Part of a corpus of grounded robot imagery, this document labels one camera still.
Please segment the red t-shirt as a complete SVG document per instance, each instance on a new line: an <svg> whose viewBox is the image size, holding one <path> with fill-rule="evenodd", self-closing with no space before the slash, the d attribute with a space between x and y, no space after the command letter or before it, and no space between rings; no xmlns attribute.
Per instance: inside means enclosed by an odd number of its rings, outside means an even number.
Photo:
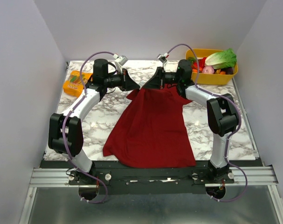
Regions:
<svg viewBox="0 0 283 224"><path fill-rule="evenodd" d="M175 88L140 89L128 96L131 102L112 129L104 147L133 168L184 168L196 164L183 119L190 100Z"/></svg>

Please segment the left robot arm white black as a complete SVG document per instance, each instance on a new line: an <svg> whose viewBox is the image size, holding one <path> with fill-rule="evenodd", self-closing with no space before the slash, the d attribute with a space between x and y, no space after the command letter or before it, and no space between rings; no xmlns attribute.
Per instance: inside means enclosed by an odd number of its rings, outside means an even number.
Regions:
<svg viewBox="0 0 283 224"><path fill-rule="evenodd" d="M92 160L83 151L82 122L90 110L107 95L108 88L118 87L121 91L137 90L140 86L131 79L125 56L117 56L114 63L106 59L94 61L93 73L84 82L83 91L77 100L64 112L53 113L49 121L48 147L64 155L75 168L85 184L95 180Z"/></svg>

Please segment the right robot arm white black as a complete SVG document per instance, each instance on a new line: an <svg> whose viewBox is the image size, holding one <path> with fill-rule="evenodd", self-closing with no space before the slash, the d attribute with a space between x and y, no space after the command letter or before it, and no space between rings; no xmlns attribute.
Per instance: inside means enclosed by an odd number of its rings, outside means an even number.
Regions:
<svg viewBox="0 0 283 224"><path fill-rule="evenodd" d="M213 132L212 155L208 162L207 179L216 183L229 173L228 151L230 139L241 123L240 112L230 94L218 95L200 88L192 80L192 65L182 59L175 72L158 67L143 85L146 89L163 89L173 84L177 93L207 109L208 125Z"/></svg>

